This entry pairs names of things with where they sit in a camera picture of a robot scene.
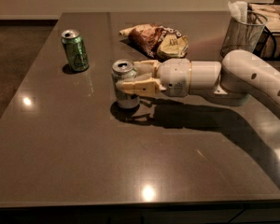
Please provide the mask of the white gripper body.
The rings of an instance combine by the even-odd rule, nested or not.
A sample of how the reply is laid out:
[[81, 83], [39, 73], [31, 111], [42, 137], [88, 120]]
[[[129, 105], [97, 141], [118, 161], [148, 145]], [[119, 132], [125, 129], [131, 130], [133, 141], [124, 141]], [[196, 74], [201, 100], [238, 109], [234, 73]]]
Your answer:
[[161, 92], [169, 97], [185, 97], [189, 93], [191, 64], [188, 59], [169, 59], [158, 67]]

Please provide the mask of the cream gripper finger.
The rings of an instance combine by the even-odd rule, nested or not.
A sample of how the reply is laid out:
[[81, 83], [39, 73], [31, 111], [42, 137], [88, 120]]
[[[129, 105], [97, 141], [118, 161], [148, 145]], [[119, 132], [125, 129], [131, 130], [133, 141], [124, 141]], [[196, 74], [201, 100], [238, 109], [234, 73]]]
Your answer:
[[135, 62], [134, 67], [138, 77], [147, 79], [156, 76], [160, 64], [158, 60], [145, 60]]
[[165, 91], [161, 81], [153, 77], [145, 80], [120, 80], [116, 83], [116, 87], [124, 93], [144, 97], [155, 97], [157, 93]]

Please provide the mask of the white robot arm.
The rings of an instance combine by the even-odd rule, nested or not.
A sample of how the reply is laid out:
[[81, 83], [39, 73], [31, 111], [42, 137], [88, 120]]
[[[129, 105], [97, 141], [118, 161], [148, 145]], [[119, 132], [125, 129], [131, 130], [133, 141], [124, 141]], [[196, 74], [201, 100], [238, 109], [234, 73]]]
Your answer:
[[280, 119], [280, 72], [258, 56], [242, 49], [229, 52], [221, 62], [169, 59], [134, 64], [135, 77], [116, 87], [130, 95], [169, 97], [198, 95], [218, 105], [243, 105], [254, 97]]

